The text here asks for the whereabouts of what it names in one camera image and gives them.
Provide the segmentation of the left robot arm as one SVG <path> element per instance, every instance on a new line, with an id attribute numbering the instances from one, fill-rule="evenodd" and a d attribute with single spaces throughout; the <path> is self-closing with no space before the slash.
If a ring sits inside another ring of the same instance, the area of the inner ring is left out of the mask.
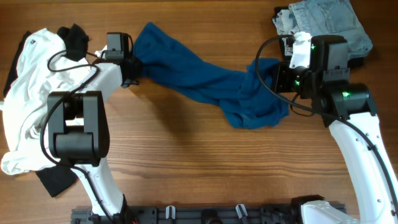
<path id="1" fill-rule="evenodd" d="M 143 63 L 132 50 L 129 34 L 109 32 L 107 48 L 90 64 L 88 77 L 73 90 L 54 91 L 47 98 L 48 113 L 41 133 L 48 136 L 40 137 L 42 152 L 78 176 L 91 201 L 88 219 L 93 223 L 132 221 L 107 160 L 110 136 L 104 108 L 104 101 L 117 88 L 138 83 Z"/>

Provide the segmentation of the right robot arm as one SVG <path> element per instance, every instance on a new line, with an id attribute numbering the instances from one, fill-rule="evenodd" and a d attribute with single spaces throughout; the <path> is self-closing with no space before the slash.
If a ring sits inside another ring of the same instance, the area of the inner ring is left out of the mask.
<path id="1" fill-rule="evenodd" d="M 330 130 L 354 187 L 359 223 L 397 223 L 397 177 L 382 141 L 372 94 L 365 84 L 349 81 L 347 40 L 306 32 L 279 39 L 286 39 L 292 58 L 279 64 L 271 92 L 294 92 L 311 100 L 311 107 L 295 100 L 289 105 L 319 114 Z"/>

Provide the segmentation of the blue polo shirt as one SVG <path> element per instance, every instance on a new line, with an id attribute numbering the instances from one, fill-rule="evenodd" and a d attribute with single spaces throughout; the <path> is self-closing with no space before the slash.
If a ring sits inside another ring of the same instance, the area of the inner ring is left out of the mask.
<path id="1" fill-rule="evenodd" d="M 136 39 L 133 53 L 144 64 L 143 77 L 220 107 L 234 128 L 275 126 L 289 115 L 288 104 L 268 90 L 276 58 L 253 61 L 245 72 L 228 70 L 202 60 L 151 22 Z"/>

